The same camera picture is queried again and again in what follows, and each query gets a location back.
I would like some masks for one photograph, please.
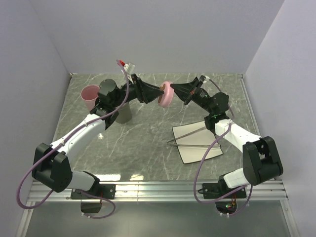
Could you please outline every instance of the gray floor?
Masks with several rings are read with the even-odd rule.
[[[139,74],[148,83],[160,86],[164,81],[184,83],[201,74]],[[238,74],[205,74],[213,78],[230,96],[236,114],[235,122],[255,133],[254,124]],[[122,75],[74,75],[66,95],[55,139],[73,129],[88,113],[81,101],[81,90],[90,84],[99,85],[104,79],[123,84]],[[210,95],[217,89],[210,83],[203,85]],[[193,102],[183,105],[176,96],[168,108],[156,101],[150,104],[130,103],[133,118],[126,124],[114,123],[77,155],[72,161],[75,170],[86,170],[96,175],[107,175],[105,180],[192,180],[198,163],[183,164],[178,150],[166,142],[173,139],[172,126],[203,120],[207,112]],[[241,167],[241,153],[225,140],[220,141],[223,155],[206,161],[201,179],[217,179],[219,175]]]
[[[106,219],[82,217],[79,202],[46,202],[33,212],[27,237],[289,237],[279,201],[251,201],[229,219],[197,202],[117,202]],[[105,215],[111,205],[98,215]]]

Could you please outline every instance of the pink cup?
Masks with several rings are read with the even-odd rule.
[[[82,100],[87,106],[88,110],[92,110],[95,100],[98,98],[100,87],[98,85],[88,85],[80,93]]]

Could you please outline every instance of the gray wall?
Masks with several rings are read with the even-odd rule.
[[[15,191],[41,142],[50,143],[69,75],[31,4],[0,1],[0,235],[15,236]],[[31,186],[27,180],[22,200]]]
[[[278,146],[303,237],[316,233],[315,8],[314,0],[285,0],[245,79],[259,129]]]
[[[283,0],[31,0],[71,73],[244,73]]]

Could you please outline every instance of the gray marble surface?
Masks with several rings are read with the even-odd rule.
[[[164,81],[184,83],[201,74],[139,74],[145,82],[160,86]],[[255,133],[238,74],[205,74],[215,80],[230,96],[236,114],[235,122]],[[64,108],[56,130],[55,139],[72,130],[88,114],[81,100],[81,90],[90,84],[99,85],[104,79],[124,83],[123,75],[73,75],[66,95]],[[217,93],[211,82],[203,88],[210,95]],[[167,145],[173,139],[172,126],[203,120],[207,112],[190,103],[187,106],[174,96],[171,105],[162,108],[154,101],[150,104],[130,102],[132,120],[126,124],[114,123],[100,133],[72,161],[75,170],[86,170],[103,176],[106,180],[193,180],[198,163],[183,164],[176,147]],[[241,153],[229,142],[219,142],[223,155],[204,162],[199,179],[217,179],[218,176],[241,167]]]

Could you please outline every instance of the robotic arm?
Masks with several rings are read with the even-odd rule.
[[[69,188],[84,190],[90,195],[101,197],[100,180],[86,171],[72,170],[70,161],[93,137],[112,125],[119,115],[118,112],[104,120],[97,119],[114,111],[124,100],[127,90],[128,98],[126,102],[138,99],[139,102],[148,104],[164,94],[164,91],[159,87],[143,82],[135,74],[132,74],[129,78],[131,80],[128,82],[128,86],[125,84],[121,88],[118,88],[111,79],[102,81],[95,107],[84,121],[61,139],[50,145],[42,143],[36,148],[34,163],[59,144],[63,144],[33,170],[33,178],[55,192],[61,192]],[[220,193],[224,195],[235,187],[247,184],[258,185],[280,176],[283,173],[283,168],[274,140],[271,137],[261,138],[233,123],[226,115],[226,111],[229,109],[229,96],[223,92],[210,96],[201,88],[205,82],[206,77],[201,76],[189,83],[171,84],[171,88],[184,101],[185,105],[192,100],[209,112],[209,115],[204,118],[205,125],[214,134],[219,136],[224,134],[232,123],[230,132],[224,138],[243,153],[243,168],[219,177],[218,188],[221,191]],[[85,125],[85,127],[67,142],[64,142],[69,134],[74,133],[82,125]]]

